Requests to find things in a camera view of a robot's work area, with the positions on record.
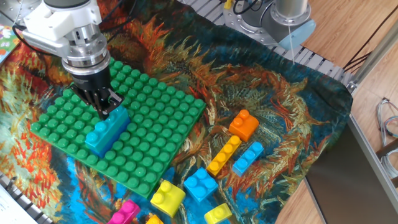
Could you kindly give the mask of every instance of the patterned fabric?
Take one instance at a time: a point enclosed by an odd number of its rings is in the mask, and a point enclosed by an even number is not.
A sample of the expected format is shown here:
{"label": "patterned fabric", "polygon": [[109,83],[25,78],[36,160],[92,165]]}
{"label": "patterned fabric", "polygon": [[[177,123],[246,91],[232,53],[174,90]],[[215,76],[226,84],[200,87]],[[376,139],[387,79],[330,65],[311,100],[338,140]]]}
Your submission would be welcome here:
{"label": "patterned fabric", "polygon": [[[98,0],[103,16],[116,3]],[[125,11],[118,9],[102,28],[124,22]],[[165,223],[204,223],[204,214],[225,202],[233,212],[231,223],[274,223],[311,164],[338,139],[351,95],[339,82],[213,25],[177,1],[140,1],[138,11],[110,43],[111,55],[207,103],[164,179],[183,189],[184,180],[206,167],[230,138],[228,127],[239,110],[249,110],[260,122],[218,174],[212,197],[198,206],[187,195],[170,219],[34,136],[30,124],[72,79],[59,58],[37,55],[24,45],[0,73],[0,170],[17,176],[16,185],[58,223],[106,223],[129,198],[142,210],[133,223],[145,223],[152,214]],[[261,142],[264,153],[238,177],[233,162],[253,141]]]}

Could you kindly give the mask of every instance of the white cable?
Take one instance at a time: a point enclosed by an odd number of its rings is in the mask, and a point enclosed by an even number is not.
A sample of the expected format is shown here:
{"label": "white cable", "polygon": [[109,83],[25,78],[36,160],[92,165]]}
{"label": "white cable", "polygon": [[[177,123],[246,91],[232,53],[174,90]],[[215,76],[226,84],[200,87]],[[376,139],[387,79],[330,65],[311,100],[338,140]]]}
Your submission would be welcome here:
{"label": "white cable", "polygon": [[292,33],[290,32],[290,24],[287,27],[289,28],[290,48],[292,49],[292,60],[294,65],[295,63],[294,63],[294,52],[293,52],[293,40],[292,40]]}
{"label": "white cable", "polygon": [[[383,107],[384,103],[390,104],[391,106],[393,106],[398,111],[398,107],[395,104],[391,103],[389,100],[386,100],[386,99],[383,99],[377,105],[377,123],[379,124],[383,147],[385,147],[387,145],[387,140],[386,140],[387,130],[386,130],[386,127],[385,127],[383,119],[382,119],[382,107]],[[398,149],[395,149],[395,150],[387,153],[385,156],[383,156],[381,158],[381,165],[383,166],[384,170],[387,172],[387,174],[391,178],[398,177],[398,170],[391,164],[391,161],[390,161],[390,155],[392,153],[396,153],[396,152],[398,152]]]}
{"label": "white cable", "polygon": [[19,17],[19,13],[21,13],[21,9],[22,9],[22,4],[24,3],[24,0],[21,0],[21,6],[19,7],[18,13],[17,13],[17,17],[14,20],[14,23],[12,26],[14,26],[17,23],[18,17]]}

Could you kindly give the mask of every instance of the blue lego brick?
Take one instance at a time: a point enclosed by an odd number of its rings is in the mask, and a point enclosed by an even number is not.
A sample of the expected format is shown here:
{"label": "blue lego brick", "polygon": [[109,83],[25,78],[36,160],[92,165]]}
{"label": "blue lego brick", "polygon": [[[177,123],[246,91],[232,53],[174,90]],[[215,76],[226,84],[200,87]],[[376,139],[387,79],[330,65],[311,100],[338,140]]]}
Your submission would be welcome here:
{"label": "blue lego brick", "polygon": [[122,106],[117,107],[110,112],[106,120],[95,125],[94,131],[87,134],[86,145],[94,154],[103,158],[129,123],[130,117],[127,110]]}
{"label": "blue lego brick", "polygon": [[184,182],[190,195],[200,203],[217,189],[216,181],[210,177],[204,168],[199,168]]}
{"label": "blue lego brick", "polygon": [[234,163],[232,171],[238,176],[242,176],[243,173],[249,168],[249,166],[260,156],[264,150],[261,143],[254,142],[251,144],[249,149],[243,153],[243,155]]}

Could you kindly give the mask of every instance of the pink lego brick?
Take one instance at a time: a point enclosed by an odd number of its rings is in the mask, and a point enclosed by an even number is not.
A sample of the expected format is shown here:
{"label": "pink lego brick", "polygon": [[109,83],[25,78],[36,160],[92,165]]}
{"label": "pink lego brick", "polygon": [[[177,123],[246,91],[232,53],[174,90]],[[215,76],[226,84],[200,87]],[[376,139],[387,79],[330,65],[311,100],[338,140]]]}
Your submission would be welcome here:
{"label": "pink lego brick", "polygon": [[130,224],[132,219],[141,211],[132,200],[125,202],[118,212],[113,214],[108,224]]}

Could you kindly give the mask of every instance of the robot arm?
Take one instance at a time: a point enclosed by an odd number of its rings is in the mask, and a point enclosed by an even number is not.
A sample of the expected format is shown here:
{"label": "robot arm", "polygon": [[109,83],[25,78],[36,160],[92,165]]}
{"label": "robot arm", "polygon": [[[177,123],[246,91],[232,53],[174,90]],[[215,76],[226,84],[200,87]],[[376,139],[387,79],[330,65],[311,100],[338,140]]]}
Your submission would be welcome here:
{"label": "robot arm", "polygon": [[24,18],[23,35],[31,46],[62,58],[73,77],[71,89],[106,119],[123,97],[110,84],[110,55],[98,27],[101,21],[96,0],[43,0]]}

